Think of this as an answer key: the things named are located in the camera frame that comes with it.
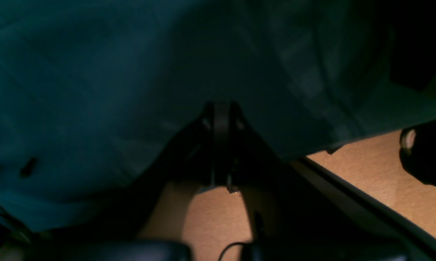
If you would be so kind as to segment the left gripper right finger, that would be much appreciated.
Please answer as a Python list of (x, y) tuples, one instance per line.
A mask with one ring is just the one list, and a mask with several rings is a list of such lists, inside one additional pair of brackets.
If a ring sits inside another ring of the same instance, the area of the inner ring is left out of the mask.
[(242, 193), (242, 261), (436, 261), (436, 239), (303, 157), (281, 162), (235, 102), (223, 103), (223, 184)]

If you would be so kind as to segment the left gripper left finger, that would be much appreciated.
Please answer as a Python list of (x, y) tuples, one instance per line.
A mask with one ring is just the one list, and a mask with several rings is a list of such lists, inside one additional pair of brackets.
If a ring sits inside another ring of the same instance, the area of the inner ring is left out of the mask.
[(25, 261), (191, 261), (180, 243), (188, 205), (202, 185), (224, 177), (224, 104), (207, 103), (157, 159), (91, 221), (58, 230)]

